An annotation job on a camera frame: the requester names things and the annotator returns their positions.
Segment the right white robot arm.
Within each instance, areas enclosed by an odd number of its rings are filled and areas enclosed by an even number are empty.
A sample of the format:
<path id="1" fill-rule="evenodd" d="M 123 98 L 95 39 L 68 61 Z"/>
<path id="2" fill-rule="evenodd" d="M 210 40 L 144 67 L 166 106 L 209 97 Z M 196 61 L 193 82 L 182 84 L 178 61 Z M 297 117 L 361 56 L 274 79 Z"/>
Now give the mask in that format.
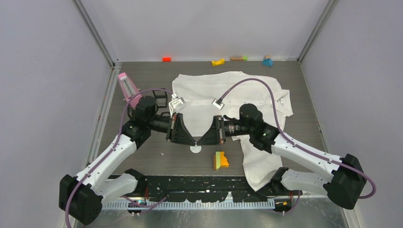
<path id="1" fill-rule="evenodd" d="M 210 129 L 197 144 L 222 145 L 227 136 L 240 135 L 248 135 L 254 148 L 288 158 L 310 170 L 298 172 L 280 167 L 270 180 L 274 193 L 308 191 L 327 196 L 344 209 L 353 209 L 363 199 L 361 193 L 368 178 L 355 156 L 340 157 L 295 140 L 277 126 L 264 122 L 262 112 L 253 104 L 242 105 L 238 119 L 214 116 Z"/>

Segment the black frame display box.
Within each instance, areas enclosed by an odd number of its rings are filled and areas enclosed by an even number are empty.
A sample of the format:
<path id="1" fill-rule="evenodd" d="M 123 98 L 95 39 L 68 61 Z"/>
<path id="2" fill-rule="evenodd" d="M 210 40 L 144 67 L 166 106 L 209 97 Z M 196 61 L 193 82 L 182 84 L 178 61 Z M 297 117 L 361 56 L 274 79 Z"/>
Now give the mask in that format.
<path id="1" fill-rule="evenodd" d="M 152 91 L 154 98 L 156 99 L 156 104 L 158 108 L 167 108 L 168 107 L 168 94 L 166 91 L 161 90 L 153 90 Z"/>

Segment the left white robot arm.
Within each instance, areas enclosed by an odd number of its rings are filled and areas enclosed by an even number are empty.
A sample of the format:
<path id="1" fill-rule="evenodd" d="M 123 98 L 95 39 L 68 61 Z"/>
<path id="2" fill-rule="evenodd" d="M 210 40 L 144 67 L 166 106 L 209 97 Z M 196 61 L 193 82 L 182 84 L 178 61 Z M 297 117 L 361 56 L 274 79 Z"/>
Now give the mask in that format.
<path id="1" fill-rule="evenodd" d="M 92 223 L 102 207 L 131 193 L 135 197 L 145 193 L 146 184 L 139 172 L 128 170 L 117 179 L 107 181 L 112 172 L 150 137 L 152 131 L 164 133 L 170 143 L 196 146 L 196 141 L 184 125 L 178 112 L 185 105 L 183 98 L 172 95 L 168 116 L 157 114 L 158 106 L 152 96 L 143 96 L 136 104 L 129 121 L 124 123 L 112 143 L 93 163 L 75 176 L 65 175 L 59 186 L 59 207 L 84 225 Z"/>

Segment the white shirt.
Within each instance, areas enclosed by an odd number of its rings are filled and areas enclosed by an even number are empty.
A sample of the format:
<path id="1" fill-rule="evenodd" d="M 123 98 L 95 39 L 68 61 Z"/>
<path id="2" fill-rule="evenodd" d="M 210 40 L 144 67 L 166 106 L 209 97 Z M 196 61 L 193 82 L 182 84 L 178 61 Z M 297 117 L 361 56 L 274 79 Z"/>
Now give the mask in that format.
<path id="1" fill-rule="evenodd" d="M 179 112 L 193 137 L 203 136 L 211 126 L 213 116 L 239 118 L 243 104 L 254 104 L 263 113 L 263 120 L 281 129 L 287 117 L 293 115 L 289 90 L 282 89 L 277 79 L 247 75 L 241 71 L 188 76 L 180 74 L 172 82 L 173 92 L 185 100 Z M 280 156 L 260 151 L 249 142 L 249 136 L 233 136 L 239 140 L 243 152 L 243 169 L 248 184 L 258 190 L 268 184 L 282 167 Z"/>

